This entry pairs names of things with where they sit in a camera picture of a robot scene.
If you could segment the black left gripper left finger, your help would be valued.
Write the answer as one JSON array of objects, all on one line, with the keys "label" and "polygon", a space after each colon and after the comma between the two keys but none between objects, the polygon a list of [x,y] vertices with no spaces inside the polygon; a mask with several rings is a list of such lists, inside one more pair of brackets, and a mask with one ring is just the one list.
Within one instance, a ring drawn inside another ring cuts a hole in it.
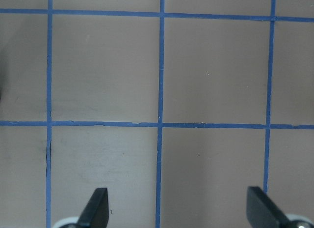
[{"label": "black left gripper left finger", "polygon": [[108,220],[108,190],[97,188],[79,216],[77,224],[80,228],[106,228]]}]

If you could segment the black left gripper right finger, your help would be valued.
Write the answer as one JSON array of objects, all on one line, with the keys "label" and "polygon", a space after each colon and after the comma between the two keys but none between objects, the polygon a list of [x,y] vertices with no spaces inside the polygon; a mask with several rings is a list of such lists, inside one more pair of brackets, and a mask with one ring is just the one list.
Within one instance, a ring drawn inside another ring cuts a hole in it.
[{"label": "black left gripper right finger", "polygon": [[252,228],[285,228],[290,220],[257,186],[249,186],[246,194],[246,217]]}]

